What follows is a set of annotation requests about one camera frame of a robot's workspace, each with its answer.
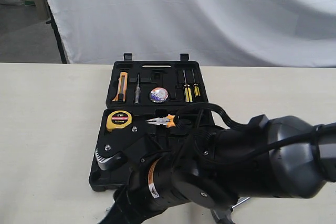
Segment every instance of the tool case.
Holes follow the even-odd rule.
[[[120,80],[123,73],[127,76]],[[127,183],[132,169],[147,155],[176,150],[185,141],[198,111],[181,118],[189,123],[183,129],[146,121],[175,115],[178,109],[192,104],[186,102],[185,79],[191,87],[192,102],[208,102],[200,67],[196,61],[189,61],[188,54],[180,54],[179,61],[133,61],[132,54],[124,54],[123,61],[115,62],[89,176],[94,191],[117,189]],[[126,87],[122,95],[121,81]],[[135,103],[138,83],[139,103]],[[195,83],[199,87],[197,95]],[[155,88],[165,89],[168,97],[160,103],[153,102],[150,93]],[[116,127],[113,130],[107,129],[110,120]],[[204,112],[199,124],[214,124],[211,113]]]

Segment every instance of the gray floor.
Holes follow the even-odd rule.
[[[0,62],[61,63],[53,29],[35,7],[0,5]]]

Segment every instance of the tape measure label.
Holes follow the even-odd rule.
[[[154,185],[154,169],[159,160],[160,158],[154,161],[148,172],[148,188],[154,199],[159,198],[160,196]]]
[[[118,112],[118,113],[112,115],[111,121],[114,124],[124,124],[124,123],[127,123],[127,121],[128,121],[128,115],[126,113],[123,113],[123,112]]]

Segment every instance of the black plastic tool case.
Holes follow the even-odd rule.
[[[124,54],[124,61],[117,61],[113,66],[111,81],[106,99],[107,109],[103,113],[96,148],[99,148],[103,157],[122,152],[128,158],[126,164],[113,170],[101,170],[94,157],[89,176],[89,183],[94,191],[116,189],[124,185],[129,177],[132,165],[140,162],[141,158],[148,153],[158,150],[175,150],[186,139],[188,129],[181,130],[177,127],[166,128],[164,125],[156,126],[147,124],[145,120],[156,117],[164,117],[190,104],[184,98],[185,70],[187,83],[193,88],[195,81],[200,88],[200,97],[195,97],[192,89],[194,102],[208,102],[200,67],[196,61],[189,61],[188,54],[180,54],[180,61],[133,61],[132,54]],[[114,102],[116,97],[120,72],[128,73],[126,101]],[[135,88],[138,74],[140,75],[140,103],[134,104]],[[149,99],[149,93],[156,87],[167,89],[169,98],[167,101],[157,104]],[[128,111],[132,115],[132,123],[124,129],[115,129],[112,132],[106,130],[107,117],[116,110]],[[198,111],[191,111],[185,115],[191,125],[196,121]],[[213,124],[211,113],[203,113],[202,124]],[[104,151],[106,144],[111,150]]]

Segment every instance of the tool case latch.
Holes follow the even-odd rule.
[[[124,61],[133,61],[133,54],[131,52],[124,53]]]
[[[180,61],[189,61],[189,54],[180,54]]]

